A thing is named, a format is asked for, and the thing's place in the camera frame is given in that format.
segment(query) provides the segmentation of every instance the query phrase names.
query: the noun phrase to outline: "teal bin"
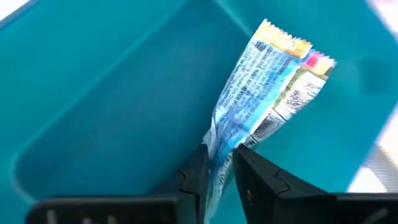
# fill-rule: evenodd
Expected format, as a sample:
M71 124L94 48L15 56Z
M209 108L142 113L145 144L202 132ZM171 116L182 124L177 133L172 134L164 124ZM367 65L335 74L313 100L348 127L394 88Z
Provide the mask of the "teal bin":
M40 0L0 29L0 223L53 195L159 183L201 142L264 18L338 65L256 150L345 191L398 99L397 45L364 1ZM234 182L213 223L244 223Z

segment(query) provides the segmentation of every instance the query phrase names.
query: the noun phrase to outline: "teal plastic surface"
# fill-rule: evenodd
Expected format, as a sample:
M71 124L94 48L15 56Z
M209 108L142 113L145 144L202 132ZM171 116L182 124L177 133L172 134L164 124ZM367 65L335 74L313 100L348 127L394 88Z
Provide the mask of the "teal plastic surface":
M201 141L264 18L338 66L256 150L344 191L398 99L397 45L365 2L41 0L0 30L0 223L53 195L153 187ZM214 222L244 223L234 183Z

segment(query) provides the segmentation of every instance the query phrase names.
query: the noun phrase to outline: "blue plastic bin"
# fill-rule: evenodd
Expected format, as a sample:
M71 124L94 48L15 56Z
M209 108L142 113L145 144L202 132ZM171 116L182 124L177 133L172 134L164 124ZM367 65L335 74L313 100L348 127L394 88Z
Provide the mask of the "blue plastic bin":
M397 45L364 1L41 0L0 30L0 223L53 195L157 184L201 142L264 18L338 66L257 151L344 191L398 99ZM215 223L242 223L225 193Z

